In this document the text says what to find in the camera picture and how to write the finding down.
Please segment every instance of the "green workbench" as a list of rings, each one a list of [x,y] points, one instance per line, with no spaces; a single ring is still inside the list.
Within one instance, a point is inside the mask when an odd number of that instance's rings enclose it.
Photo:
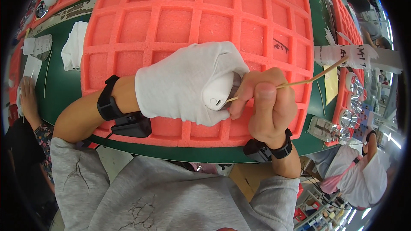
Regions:
[[[330,16],[325,6],[319,3],[321,0],[310,0],[311,17],[314,33],[314,45],[328,44],[325,39],[324,28],[330,23]],[[66,20],[54,25],[36,37],[52,34],[52,55],[49,60],[43,62],[39,78],[36,84],[37,100],[41,118],[54,125],[59,114],[73,101],[81,97],[80,72],[64,71],[61,59],[61,50],[66,43],[73,24],[78,21],[88,22],[91,14]],[[46,78],[46,69],[49,63],[49,71]],[[322,67],[314,64],[314,75],[322,71]],[[326,116],[323,113],[323,106],[319,87],[325,100],[324,78],[320,78],[312,86],[311,101],[308,114],[305,120],[302,134],[299,139],[293,140],[299,155],[306,155],[324,149],[324,142],[311,136],[306,131],[313,116],[319,116],[328,120],[332,119],[336,98],[325,107]],[[92,135],[88,140],[102,144],[104,138]],[[210,162],[210,163],[241,163],[250,162],[243,154],[242,147],[221,147],[221,148],[182,148],[150,146],[144,144],[131,144],[108,139],[105,145],[120,151],[126,151],[136,155],[145,155],[160,159],[186,161],[186,162]]]

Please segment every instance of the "white shirt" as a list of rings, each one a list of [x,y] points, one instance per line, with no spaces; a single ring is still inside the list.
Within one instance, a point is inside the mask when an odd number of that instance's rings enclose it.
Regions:
[[[359,152],[350,146],[341,146],[327,170],[326,178],[342,174]],[[387,173],[376,153],[368,162],[363,157],[342,177],[337,187],[355,207],[369,207],[377,203],[387,188]]]

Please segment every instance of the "floral sleeve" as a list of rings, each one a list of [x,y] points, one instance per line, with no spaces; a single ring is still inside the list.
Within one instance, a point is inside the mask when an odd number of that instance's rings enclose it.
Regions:
[[[51,175],[51,157],[50,157],[50,142],[53,136],[54,127],[50,124],[42,124],[35,131],[37,142],[42,147],[46,159],[43,162],[43,169],[47,173],[50,181],[54,184],[53,177]]]

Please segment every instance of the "gray sweatshirt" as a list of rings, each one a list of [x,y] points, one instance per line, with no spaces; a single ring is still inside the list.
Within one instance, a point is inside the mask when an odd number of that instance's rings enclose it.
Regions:
[[[250,203],[229,178],[137,156],[110,184],[97,151],[50,147],[65,230],[293,230],[299,179],[260,183]]]

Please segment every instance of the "fluorescent light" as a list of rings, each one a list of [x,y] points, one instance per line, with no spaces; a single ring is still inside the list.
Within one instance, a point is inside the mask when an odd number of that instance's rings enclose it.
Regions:
[[[346,219],[348,217],[348,215],[350,215],[350,212],[352,211],[352,208],[347,212],[347,214],[345,215],[344,219]]]
[[[383,134],[388,137],[388,141],[392,140],[392,141],[394,142],[394,144],[395,144],[399,149],[401,149],[401,145],[400,145],[397,141],[395,141],[395,139],[393,139],[393,138],[391,137],[391,132],[390,132],[389,135],[387,135],[386,133],[383,133]]]
[[[357,210],[354,210],[353,214],[351,215],[350,219],[348,220],[347,224],[350,224],[350,222],[353,220],[354,215],[357,213]]]
[[[388,19],[388,25],[390,26],[391,41],[394,41],[393,30],[391,29],[390,19]]]
[[[370,210],[371,210],[371,208],[366,209],[366,210],[364,211],[364,213],[362,214],[361,219],[364,219],[364,218],[367,216],[367,214],[369,213]]]

